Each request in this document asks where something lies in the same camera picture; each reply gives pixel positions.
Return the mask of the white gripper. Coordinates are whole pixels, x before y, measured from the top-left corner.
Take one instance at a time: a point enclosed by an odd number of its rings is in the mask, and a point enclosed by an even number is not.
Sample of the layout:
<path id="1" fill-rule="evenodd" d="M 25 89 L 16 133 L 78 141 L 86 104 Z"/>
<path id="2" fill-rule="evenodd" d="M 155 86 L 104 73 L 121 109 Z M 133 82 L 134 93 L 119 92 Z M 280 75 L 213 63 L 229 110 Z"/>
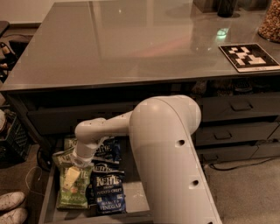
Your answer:
<path id="1" fill-rule="evenodd" d="M 91 158 L 80 157 L 77 154 L 73 153 L 71 156 L 71 162 L 76 167 L 65 168 L 63 172 L 63 185 L 62 187 L 66 190 L 69 190 L 80 176 L 81 171 L 79 168 L 83 169 L 91 165 Z"/>

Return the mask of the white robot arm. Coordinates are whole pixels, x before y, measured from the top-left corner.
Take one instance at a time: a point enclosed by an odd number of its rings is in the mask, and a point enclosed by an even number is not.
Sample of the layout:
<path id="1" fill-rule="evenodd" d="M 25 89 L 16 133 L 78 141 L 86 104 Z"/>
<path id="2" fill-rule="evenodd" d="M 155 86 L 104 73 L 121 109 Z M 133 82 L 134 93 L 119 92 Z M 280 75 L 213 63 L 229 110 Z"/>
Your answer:
<path id="1" fill-rule="evenodd" d="M 80 122 L 71 162 L 87 167 L 105 138 L 127 136 L 154 224 L 222 224 L 193 145 L 200 120 L 188 96 L 151 97 L 122 115 Z"/>

